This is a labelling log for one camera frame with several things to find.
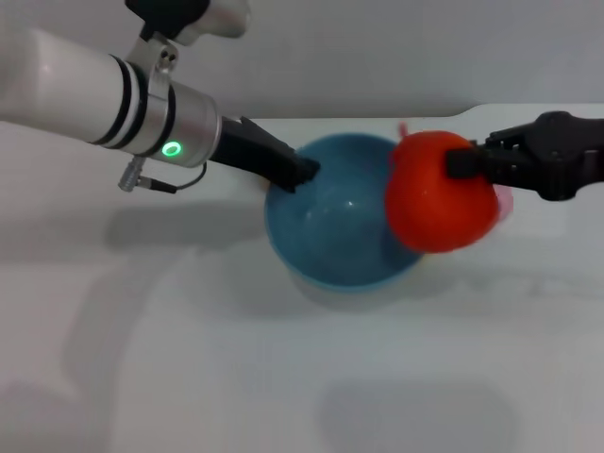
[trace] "white tabletop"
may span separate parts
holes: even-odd
[[[604,117],[484,106],[410,127],[483,139],[550,109]],[[260,122],[293,146],[397,123]],[[0,130],[2,453],[601,451],[604,187],[516,193],[484,242],[338,295],[274,255],[255,176],[214,164],[178,196],[128,195],[127,156]]]

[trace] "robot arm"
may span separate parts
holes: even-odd
[[[473,149],[449,151],[446,171],[453,178],[484,175],[548,201],[570,200],[580,188],[604,182],[604,120],[544,113],[534,123],[492,133]]]
[[[126,0],[145,22],[126,59],[37,29],[0,42],[0,120],[134,156],[120,187],[174,193],[142,176],[146,159],[182,167],[209,159],[265,176],[284,190],[314,177],[318,164],[254,125],[223,119],[214,100],[172,81],[178,50],[202,34],[239,37],[246,0]]]

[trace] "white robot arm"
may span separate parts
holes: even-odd
[[[183,167],[211,159],[267,177],[283,189],[314,177],[318,164],[242,118],[224,119],[214,100],[172,81],[171,41],[203,34],[237,38],[250,22],[247,0],[126,0],[145,22],[126,59],[104,55],[39,29],[0,43],[0,120],[134,155],[120,181],[175,193],[142,176],[146,159]]]

